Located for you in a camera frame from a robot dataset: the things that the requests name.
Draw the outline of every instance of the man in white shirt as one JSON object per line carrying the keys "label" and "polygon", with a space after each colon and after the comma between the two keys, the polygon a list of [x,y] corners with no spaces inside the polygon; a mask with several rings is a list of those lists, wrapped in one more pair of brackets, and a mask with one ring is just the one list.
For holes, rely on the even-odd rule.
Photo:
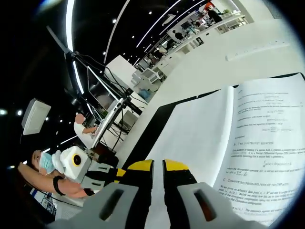
{"label": "man in white shirt", "polygon": [[92,148],[93,138],[90,133],[96,131],[97,127],[86,128],[82,125],[85,121],[85,117],[82,114],[77,114],[75,116],[74,131],[84,145],[88,148]]}

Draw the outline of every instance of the monitor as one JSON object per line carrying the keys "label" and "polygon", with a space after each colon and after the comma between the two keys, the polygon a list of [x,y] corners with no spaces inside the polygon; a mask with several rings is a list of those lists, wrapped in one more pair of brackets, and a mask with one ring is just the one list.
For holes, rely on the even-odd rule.
{"label": "monitor", "polygon": [[88,91],[96,99],[96,101],[106,110],[111,111],[119,99],[112,91],[103,83],[103,81],[88,66]]}

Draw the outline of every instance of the person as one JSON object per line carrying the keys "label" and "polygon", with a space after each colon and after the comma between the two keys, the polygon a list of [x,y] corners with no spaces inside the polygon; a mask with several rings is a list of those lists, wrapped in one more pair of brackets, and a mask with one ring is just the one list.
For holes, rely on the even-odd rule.
{"label": "person", "polygon": [[199,31],[203,31],[206,29],[206,27],[203,24],[200,24],[199,21],[196,21],[196,26],[199,29]]}
{"label": "person", "polygon": [[183,39],[182,33],[176,32],[176,30],[173,30],[173,33],[175,34],[175,38],[177,38],[179,40]]}
{"label": "person", "polygon": [[77,114],[75,116],[74,131],[84,145],[88,149],[91,149],[93,144],[91,133],[96,131],[97,127],[86,128],[83,126],[84,121],[85,117],[82,114]]}
{"label": "person", "polygon": [[223,20],[214,10],[210,9],[209,7],[206,8],[206,10],[208,11],[209,17],[212,18],[214,22],[218,23]]}
{"label": "person", "polygon": [[65,175],[55,169],[50,154],[35,150],[31,155],[30,164],[33,168],[20,162],[17,169],[23,178],[36,189],[43,192],[60,192],[59,194],[64,194],[70,198],[88,196],[80,184],[64,179]]}

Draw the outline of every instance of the white desk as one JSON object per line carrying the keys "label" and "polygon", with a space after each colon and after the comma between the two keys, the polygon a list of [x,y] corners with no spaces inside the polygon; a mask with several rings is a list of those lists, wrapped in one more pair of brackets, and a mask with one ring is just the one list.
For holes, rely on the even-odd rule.
{"label": "white desk", "polygon": [[216,37],[220,36],[221,34],[217,30],[219,26],[222,26],[226,23],[229,23],[231,21],[237,20],[239,18],[243,18],[244,15],[237,15],[229,17],[225,20],[222,20],[209,28],[207,28],[204,31],[201,31],[200,33],[193,35],[187,39],[185,39],[179,46],[174,48],[173,50],[170,50],[166,56],[162,57],[161,60],[153,67],[153,69],[159,68],[165,75],[169,75],[172,70],[178,65],[183,58],[183,56],[186,55],[185,51],[191,51],[194,48],[197,48],[197,44],[194,44],[195,40],[197,38],[201,38],[205,43],[209,43]]}
{"label": "white desk", "polygon": [[[290,46],[267,50],[228,62],[228,53],[274,40],[286,40]],[[161,85],[116,154],[123,166],[156,110],[165,104],[220,89],[246,80],[303,72],[305,58],[293,30],[282,20],[254,22],[221,34],[208,45],[185,55]]]}

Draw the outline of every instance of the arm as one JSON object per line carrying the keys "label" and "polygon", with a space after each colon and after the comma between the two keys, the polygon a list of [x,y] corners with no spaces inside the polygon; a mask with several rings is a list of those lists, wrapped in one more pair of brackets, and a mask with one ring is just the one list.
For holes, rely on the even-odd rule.
{"label": "arm", "polygon": [[91,128],[85,128],[82,133],[83,134],[88,134],[88,133],[91,133],[93,131],[95,131],[97,129],[97,127],[91,127]]}
{"label": "arm", "polygon": [[[52,177],[40,175],[34,169],[31,169],[30,167],[28,167],[27,165],[24,165],[23,163],[20,163],[18,165],[18,171],[21,173],[21,175],[27,182],[29,182],[31,185],[33,185],[37,189],[44,191],[44,192],[56,193],[54,186],[53,186]],[[58,188],[63,194],[65,194],[69,197],[74,197],[76,194],[78,194],[77,197],[86,196],[86,194],[84,193],[83,188],[81,187],[80,184],[71,182],[67,179],[59,180]]]}

